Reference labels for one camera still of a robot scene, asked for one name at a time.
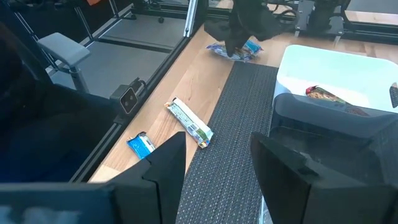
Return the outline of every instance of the small camera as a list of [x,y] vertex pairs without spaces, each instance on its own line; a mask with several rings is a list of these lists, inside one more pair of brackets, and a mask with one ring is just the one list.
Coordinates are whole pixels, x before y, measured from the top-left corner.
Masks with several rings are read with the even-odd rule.
[[142,91],[146,91],[146,83],[137,78],[130,85],[120,85],[109,99],[121,114],[130,115],[138,104]]

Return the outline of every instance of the wooden tabletop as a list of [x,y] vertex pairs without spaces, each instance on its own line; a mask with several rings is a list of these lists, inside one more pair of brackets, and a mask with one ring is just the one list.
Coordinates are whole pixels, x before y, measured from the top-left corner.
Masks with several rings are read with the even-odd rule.
[[[219,5],[227,8],[231,6],[230,1],[222,1]],[[398,15],[370,12],[347,12],[347,15],[352,21],[398,25]],[[164,107],[164,103],[174,97],[179,97],[203,122],[209,121],[233,66],[232,61],[215,55],[205,48],[215,42],[216,40],[210,37],[203,27],[199,29],[122,133],[90,182],[107,181],[139,161],[126,144],[129,137],[145,131],[155,146],[159,146],[176,132],[184,131],[180,123]],[[334,46],[333,42],[328,40],[295,38],[292,34],[282,34],[259,44],[264,51],[252,63],[273,67],[279,67],[285,48],[292,44],[384,58],[398,63],[398,46],[395,45],[340,40]],[[197,148],[196,142],[187,134],[186,170]]]

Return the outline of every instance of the white bin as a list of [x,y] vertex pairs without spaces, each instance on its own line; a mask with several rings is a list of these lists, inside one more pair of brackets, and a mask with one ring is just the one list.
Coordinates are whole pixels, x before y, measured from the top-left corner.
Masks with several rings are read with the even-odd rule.
[[398,65],[388,60],[291,45],[280,64],[274,98],[305,96],[305,89],[319,85],[352,105],[398,113],[389,92],[396,82]]

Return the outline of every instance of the blue snack package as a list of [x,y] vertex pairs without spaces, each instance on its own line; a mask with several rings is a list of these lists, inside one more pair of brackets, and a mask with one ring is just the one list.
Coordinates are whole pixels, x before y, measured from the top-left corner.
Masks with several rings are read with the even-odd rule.
[[250,60],[253,60],[257,56],[257,54],[260,51],[262,51],[261,46],[254,43],[251,40],[248,40],[242,49],[236,49],[232,57],[229,57],[228,54],[226,53],[226,48],[224,44],[219,44],[219,43],[211,44],[207,46],[206,49],[212,50],[214,51],[214,53],[221,55],[225,58],[228,58],[230,60],[236,60],[242,62],[248,62]]
[[155,146],[149,140],[145,132],[139,133],[136,137],[127,140],[127,145],[143,159],[155,150]]

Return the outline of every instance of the black fabric mat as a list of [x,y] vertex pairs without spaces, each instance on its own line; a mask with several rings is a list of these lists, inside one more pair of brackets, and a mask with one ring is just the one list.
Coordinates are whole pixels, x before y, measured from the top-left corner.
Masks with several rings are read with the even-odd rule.
[[209,147],[196,151],[176,223],[257,223],[261,191],[249,137],[266,134],[277,68],[236,62],[209,121]]

